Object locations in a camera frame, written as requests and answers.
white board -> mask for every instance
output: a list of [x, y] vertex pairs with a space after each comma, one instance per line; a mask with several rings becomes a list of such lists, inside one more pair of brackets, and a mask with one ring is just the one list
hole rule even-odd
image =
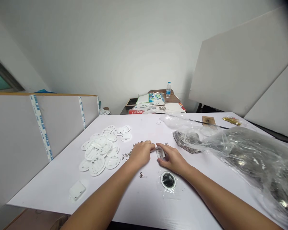
[[189, 98], [245, 116], [288, 65], [287, 16], [281, 7], [203, 41]]
[[[4, 205], [48, 164], [29, 94], [7, 94], [0, 93], [0, 218], [23, 210]], [[79, 96], [36, 95], [55, 157], [84, 130]], [[90, 124], [99, 116], [98, 97], [80, 96]]]
[[[56, 157], [83, 130], [83, 120], [78, 96], [36, 95], [53, 157]], [[82, 96], [85, 123], [88, 126], [98, 113], [97, 97]]]
[[[234, 113], [189, 113], [189, 119], [201, 120], [202, 115], [215, 118], [217, 125], [234, 127], [224, 120], [224, 116]], [[70, 145], [68, 145], [47, 167], [33, 178], [8, 204], [21, 207], [72, 214], [97, 188], [125, 163], [121, 160], [118, 167], [105, 169], [99, 176], [92, 177], [89, 172], [80, 172], [79, 164], [84, 159], [81, 145], [96, 132], [100, 133], [108, 125], [131, 126], [132, 139], [122, 142], [118, 139], [118, 156], [128, 153], [133, 144], [151, 140], [153, 143], [167, 143], [177, 148], [191, 165], [219, 185], [232, 192], [264, 215], [271, 218], [258, 203], [260, 195], [237, 173], [213, 154], [190, 154], [179, 147], [172, 135], [175, 131], [160, 122], [160, 114], [153, 115], [111, 115], [99, 116]], [[247, 128], [264, 133], [252, 124]], [[221, 229], [220, 225], [206, 207], [202, 199], [179, 176], [174, 195], [164, 194], [164, 188], [158, 184], [161, 174], [166, 169], [160, 167], [156, 153], [151, 153], [151, 160], [132, 179], [113, 221], [156, 227], [161, 229]], [[80, 181], [86, 191], [74, 201], [69, 198], [69, 189]]]
[[245, 119], [288, 136], [288, 67], [251, 108]]
[[17, 209], [3, 206], [47, 164], [29, 96], [0, 95], [1, 214], [18, 214]]
[[88, 127], [99, 116], [99, 103], [96, 96], [81, 97], [83, 111], [85, 116], [85, 124]]

water bottle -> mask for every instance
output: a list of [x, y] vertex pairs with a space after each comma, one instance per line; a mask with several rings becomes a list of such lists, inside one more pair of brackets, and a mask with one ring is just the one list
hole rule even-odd
[[171, 82], [169, 81], [166, 87], [166, 98], [170, 98], [170, 95], [171, 95]]

brown box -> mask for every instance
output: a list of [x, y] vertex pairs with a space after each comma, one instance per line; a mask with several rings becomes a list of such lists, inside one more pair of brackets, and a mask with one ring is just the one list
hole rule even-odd
[[137, 104], [137, 101], [138, 101], [137, 98], [130, 98], [127, 104], [125, 105], [125, 109], [126, 110], [132, 109]]

round black object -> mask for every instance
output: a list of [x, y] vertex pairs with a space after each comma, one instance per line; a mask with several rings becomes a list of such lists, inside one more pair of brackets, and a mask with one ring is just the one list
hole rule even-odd
[[168, 187], [172, 188], [174, 186], [174, 178], [171, 174], [165, 173], [162, 177], [163, 184]]

white table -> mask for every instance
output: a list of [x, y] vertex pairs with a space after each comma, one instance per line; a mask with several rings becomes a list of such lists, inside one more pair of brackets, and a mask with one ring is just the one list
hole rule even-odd
[[[230, 112], [186, 114], [188, 118], [198, 121], [202, 120], [202, 115], [214, 117], [216, 124], [224, 127], [234, 127], [222, 120], [224, 116], [231, 115], [242, 119]], [[168, 142], [169, 145], [177, 148], [191, 165], [271, 218], [257, 202], [257, 199], [260, 199], [259, 193], [244, 179], [213, 154], [190, 154], [180, 148], [172, 136], [174, 130], [163, 122], [158, 125], [159, 118], [159, 114], [99, 116], [7, 204], [72, 214], [125, 162], [125, 159], [121, 160], [115, 169], [105, 169], [99, 176], [92, 177], [89, 172], [80, 172], [78, 169], [84, 159], [81, 145], [92, 134], [101, 132], [108, 125], [116, 127], [130, 125], [132, 139], [129, 142], [118, 140], [120, 158], [123, 153], [130, 152], [133, 144], [137, 142], [146, 140], [151, 140], [153, 143]], [[266, 134], [252, 124], [249, 124], [248, 128]], [[163, 229], [221, 229], [201, 198], [180, 177], [177, 176], [174, 194], [164, 196], [162, 186], [158, 182], [166, 169], [159, 166], [156, 154], [151, 155], [150, 162], [140, 171], [145, 177], [140, 178], [138, 173], [131, 181], [113, 221]], [[77, 201], [73, 201], [69, 198], [68, 191], [77, 180], [84, 184], [86, 191]]]

